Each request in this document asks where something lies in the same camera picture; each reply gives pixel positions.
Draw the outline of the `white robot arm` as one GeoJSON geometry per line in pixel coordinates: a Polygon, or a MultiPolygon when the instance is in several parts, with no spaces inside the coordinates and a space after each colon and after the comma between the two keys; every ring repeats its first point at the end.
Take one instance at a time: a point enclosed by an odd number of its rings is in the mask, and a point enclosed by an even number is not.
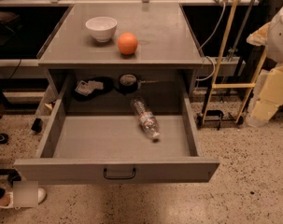
{"type": "Polygon", "coordinates": [[[271,21],[250,34],[247,42],[253,46],[265,46],[269,59],[283,63],[283,6],[271,21]]]}

